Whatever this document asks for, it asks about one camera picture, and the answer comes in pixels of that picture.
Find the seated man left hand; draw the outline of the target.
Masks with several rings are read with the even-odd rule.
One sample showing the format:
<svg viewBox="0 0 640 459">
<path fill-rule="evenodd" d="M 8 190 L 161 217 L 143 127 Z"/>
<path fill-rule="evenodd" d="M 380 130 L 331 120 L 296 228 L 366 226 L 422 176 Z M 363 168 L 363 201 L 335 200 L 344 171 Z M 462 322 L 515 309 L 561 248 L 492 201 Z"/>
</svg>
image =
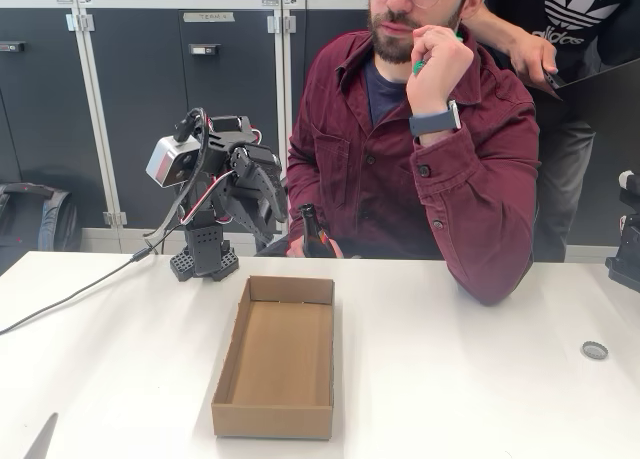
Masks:
<svg viewBox="0 0 640 459">
<path fill-rule="evenodd" d="M 435 114 L 447 109 L 448 98 L 468 70 L 474 53 L 456 33 L 442 26 L 427 25 L 413 31 L 411 71 L 407 97 L 414 115 Z"/>
</svg>

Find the standing person right hand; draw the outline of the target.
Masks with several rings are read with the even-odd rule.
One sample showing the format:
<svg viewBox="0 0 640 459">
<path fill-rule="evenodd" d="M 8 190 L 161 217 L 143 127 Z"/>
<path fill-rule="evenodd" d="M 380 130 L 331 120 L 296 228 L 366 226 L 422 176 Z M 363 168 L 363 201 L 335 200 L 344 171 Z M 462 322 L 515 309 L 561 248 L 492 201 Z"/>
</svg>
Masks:
<svg viewBox="0 0 640 459">
<path fill-rule="evenodd" d="M 509 57 L 517 76 L 525 85 L 552 92 L 547 74 L 555 74 L 556 49 L 546 39 L 525 33 L 510 46 Z"/>
</svg>

